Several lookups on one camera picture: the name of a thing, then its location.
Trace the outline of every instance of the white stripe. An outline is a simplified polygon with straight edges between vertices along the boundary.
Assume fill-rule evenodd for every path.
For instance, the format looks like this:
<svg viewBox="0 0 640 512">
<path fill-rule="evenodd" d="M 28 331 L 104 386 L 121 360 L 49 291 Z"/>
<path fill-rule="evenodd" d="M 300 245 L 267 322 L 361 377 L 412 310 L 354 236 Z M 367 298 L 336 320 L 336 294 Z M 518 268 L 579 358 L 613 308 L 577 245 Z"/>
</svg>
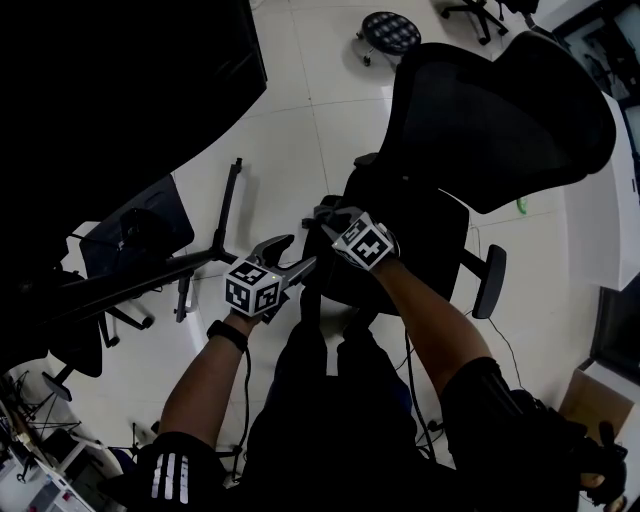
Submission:
<svg viewBox="0 0 640 512">
<path fill-rule="evenodd" d="M 160 474 L 162 473 L 162 455 L 158 457 L 158 465 L 153 472 L 153 485 L 151 486 L 151 497 L 158 497 L 158 486 L 160 485 Z"/>
<path fill-rule="evenodd" d="M 176 464 L 176 454 L 169 455 L 169 462 L 167 462 L 167 477 L 164 480 L 164 499 L 170 500 L 173 498 L 173 468 Z"/>
<path fill-rule="evenodd" d="M 180 503 L 189 503 L 189 460 L 182 456 L 182 468 L 180 469 Z"/>
</svg>

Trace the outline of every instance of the mesh backrest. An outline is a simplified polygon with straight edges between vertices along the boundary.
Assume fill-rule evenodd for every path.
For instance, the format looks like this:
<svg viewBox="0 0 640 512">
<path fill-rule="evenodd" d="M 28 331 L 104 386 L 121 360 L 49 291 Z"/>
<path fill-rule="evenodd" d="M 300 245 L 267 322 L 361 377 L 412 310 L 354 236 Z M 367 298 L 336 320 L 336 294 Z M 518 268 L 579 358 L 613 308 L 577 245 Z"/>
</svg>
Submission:
<svg viewBox="0 0 640 512">
<path fill-rule="evenodd" d="M 493 63 L 439 44 L 409 54 L 380 154 L 487 213 L 597 172 L 614 139 L 587 73 L 555 43 L 526 33 Z"/>
</svg>

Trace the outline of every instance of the green object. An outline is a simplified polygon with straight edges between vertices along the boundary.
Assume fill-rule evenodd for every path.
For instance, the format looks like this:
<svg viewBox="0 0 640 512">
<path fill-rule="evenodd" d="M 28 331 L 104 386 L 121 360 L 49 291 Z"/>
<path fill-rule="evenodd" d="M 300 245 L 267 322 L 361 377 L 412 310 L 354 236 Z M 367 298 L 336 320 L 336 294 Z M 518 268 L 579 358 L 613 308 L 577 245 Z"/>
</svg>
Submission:
<svg viewBox="0 0 640 512">
<path fill-rule="evenodd" d="M 522 215 L 526 215 L 527 214 L 527 196 L 524 196 L 518 199 L 516 201 L 516 204 L 518 205 L 518 210 L 520 211 L 520 213 Z"/>
</svg>

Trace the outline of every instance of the white cube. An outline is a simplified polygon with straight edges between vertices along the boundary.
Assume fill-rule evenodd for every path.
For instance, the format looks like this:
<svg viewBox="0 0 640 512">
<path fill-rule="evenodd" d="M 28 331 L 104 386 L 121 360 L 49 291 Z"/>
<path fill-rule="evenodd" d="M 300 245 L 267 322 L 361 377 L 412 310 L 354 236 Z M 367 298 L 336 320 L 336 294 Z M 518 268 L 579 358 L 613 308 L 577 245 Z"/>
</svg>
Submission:
<svg viewBox="0 0 640 512">
<path fill-rule="evenodd" d="M 282 277 L 238 259 L 225 272 L 224 301 L 245 315 L 264 313 L 280 301 Z"/>
<path fill-rule="evenodd" d="M 364 212 L 333 243 L 333 248 L 352 265 L 370 270 L 393 249 L 393 245 Z"/>
</svg>

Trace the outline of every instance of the checkered stool cushion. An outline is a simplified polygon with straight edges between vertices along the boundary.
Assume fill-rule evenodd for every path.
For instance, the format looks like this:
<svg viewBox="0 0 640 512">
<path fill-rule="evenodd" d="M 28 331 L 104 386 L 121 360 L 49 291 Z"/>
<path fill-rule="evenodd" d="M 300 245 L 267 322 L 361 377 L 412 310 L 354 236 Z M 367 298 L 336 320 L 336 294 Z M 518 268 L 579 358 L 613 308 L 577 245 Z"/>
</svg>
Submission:
<svg viewBox="0 0 640 512">
<path fill-rule="evenodd" d="M 367 16 L 362 22 L 362 35 L 376 50 L 389 55 L 404 55 L 422 40 L 413 23 L 393 12 Z"/>
</svg>

